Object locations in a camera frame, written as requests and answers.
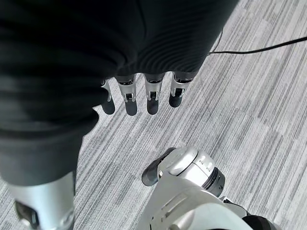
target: robotic finger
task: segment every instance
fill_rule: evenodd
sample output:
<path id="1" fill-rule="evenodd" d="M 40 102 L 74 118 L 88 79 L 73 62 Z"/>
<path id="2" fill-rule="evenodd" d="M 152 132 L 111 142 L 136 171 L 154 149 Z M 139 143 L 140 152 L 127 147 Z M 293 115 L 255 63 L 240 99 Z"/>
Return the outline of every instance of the robotic finger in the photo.
<path id="1" fill-rule="evenodd" d="M 182 97 L 196 74 L 197 72 L 174 72 L 171 93 L 169 95 L 169 104 L 171 107 L 177 108 L 181 105 Z"/>
<path id="2" fill-rule="evenodd" d="M 159 109 L 159 98 L 161 93 L 164 73 L 161 74 L 144 74 L 145 88 L 147 95 L 147 111 L 154 115 Z"/>
<path id="3" fill-rule="evenodd" d="M 104 88 L 108 92 L 107 101 L 104 101 L 103 103 L 101 103 L 102 109 L 108 115 L 114 114 L 115 105 L 114 105 L 114 101 L 113 101 L 113 98 L 112 98 L 112 94 L 111 94 L 110 85 L 109 85 L 108 80 L 104 80 L 101 83 L 101 88 Z"/>
<path id="4" fill-rule="evenodd" d="M 136 74 L 126 77 L 116 76 L 121 95 L 125 101 L 126 112 L 130 116 L 136 115 L 138 107 L 136 104 Z"/>

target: black cable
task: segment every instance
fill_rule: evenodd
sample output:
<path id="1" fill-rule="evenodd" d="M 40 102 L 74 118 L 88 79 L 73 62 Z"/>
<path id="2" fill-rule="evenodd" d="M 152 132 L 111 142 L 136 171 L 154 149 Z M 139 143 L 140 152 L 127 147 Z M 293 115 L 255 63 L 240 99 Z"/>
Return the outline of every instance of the black cable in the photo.
<path id="1" fill-rule="evenodd" d="M 263 49 L 251 50 L 251 51 L 214 51 L 213 50 L 212 52 L 209 52 L 209 55 L 210 54 L 255 54 L 255 53 L 259 53 L 259 52 L 263 52 L 263 51 L 267 51 L 267 50 L 271 50 L 271 49 L 276 49 L 276 48 L 279 48 L 279 47 L 282 47 L 282 46 L 288 46 L 288 45 L 295 44 L 295 43 L 298 43 L 298 42 L 304 42 L 306 40 L 307 40 L 307 37 L 301 37 L 301 38 L 298 38 L 298 39 L 295 39 L 295 40 L 280 43 L 278 45 L 266 47 L 266 48 L 263 48 Z"/>
<path id="2" fill-rule="evenodd" d="M 210 54 L 211 54 L 212 52 L 214 52 L 214 51 L 217 49 L 217 47 L 219 46 L 219 44 L 220 44 L 220 42 L 221 42 L 221 40 L 222 40 L 223 32 L 224 32 L 224 27 L 222 28 L 222 31 L 221 31 L 221 33 L 220 33 L 220 37 L 219 37 L 219 40 L 217 41 L 216 46 L 214 47 L 214 49 L 213 49 L 210 53 L 208 53 L 207 56 L 210 56 Z"/>

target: black fabric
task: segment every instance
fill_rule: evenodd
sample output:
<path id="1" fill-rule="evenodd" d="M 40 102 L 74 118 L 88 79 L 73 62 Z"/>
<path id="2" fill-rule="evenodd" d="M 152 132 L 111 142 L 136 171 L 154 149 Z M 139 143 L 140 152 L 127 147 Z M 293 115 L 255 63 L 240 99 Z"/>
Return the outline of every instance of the black fabric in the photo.
<path id="1" fill-rule="evenodd" d="M 76 170 L 100 82 L 198 70 L 237 0 L 2 0 L 0 173 L 44 184 Z"/>
<path id="2" fill-rule="evenodd" d="M 243 217 L 243 220 L 253 229 L 253 230 L 277 230 L 272 223 L 270 223 L 266 218 L 259 216 L 247 216 Z"/>

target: black rubber tip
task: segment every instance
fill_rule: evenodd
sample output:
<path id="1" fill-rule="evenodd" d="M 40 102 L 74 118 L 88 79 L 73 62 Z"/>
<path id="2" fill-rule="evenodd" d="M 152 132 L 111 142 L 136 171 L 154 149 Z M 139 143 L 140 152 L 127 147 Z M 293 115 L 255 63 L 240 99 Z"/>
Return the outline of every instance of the black rubber tip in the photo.
<path id="1" fill-rule="evenodd" d="M 163 161 L 165 157 L 167 157 L 173 150 L 176 148 L 168 148 L 165 153 L 158 159 L 154 160 L 143 172 L 142 174 L 142 182 L 145 186 L 153 186 L 158 182 L 158 165 Z"/>
<path id="2" fill-rule="evenodd" d="M 147 100 L 147 111 L 151 115 L 155 115 L 159 110 L 159 101 L 152 98 L 150 101 Z"/>
<path id="3" fill-rule="evenodd" d="M 173 97 L 172 94 L 169 95 L 169 104 L 173 108 L 177 108 L 181 105 L 182 97 Z"/>
<path id="4" fill-rule="evenodd" d="M 131 100 L 128 100 L 128 102 L 125 103 L 125 106 L 126 106 L 126 111 L 127 111 L 128 115 L 130 115 L 130 116 L 136 115 L 136 113 L 138 111 L 138 107 L 136 105 L 136 101 L 133 102 Z"/>
<path id="5" fill-rule="evenodd" d="M 115 112 L 115 105 L 114 105 L 114 101 L 113 99 L 111 99 L 110 102 L 106 101 L 104 103 L 101 104 L 102 109 L 104 110 L 104 112 L 108 115 L 114 114 Z"/>

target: floor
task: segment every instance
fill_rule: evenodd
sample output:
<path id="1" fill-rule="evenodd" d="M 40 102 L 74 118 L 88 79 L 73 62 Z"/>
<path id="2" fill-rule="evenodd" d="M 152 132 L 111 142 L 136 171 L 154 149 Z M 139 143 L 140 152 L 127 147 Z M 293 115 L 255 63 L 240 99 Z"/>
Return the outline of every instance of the floor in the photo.
<path id="1" fill-rule="evenodd" d="M 242 0 L 217 50 L 252 50 L 307 34 L 306 0 Z M 117 111 L 84 138 L 76 230 L 133 230 L 153 188 L 148 163 L 171 146 L 205 150 L 226 176 L 224 195 L 283 230 L 307 230 L 307 43 L 254 55 L 211 55 L 177 108 L 163 83 L 157 115 L 146 112 L 143 77 L 136 116 Z M 22 230 L 0 181 L 0 229 Z"/>

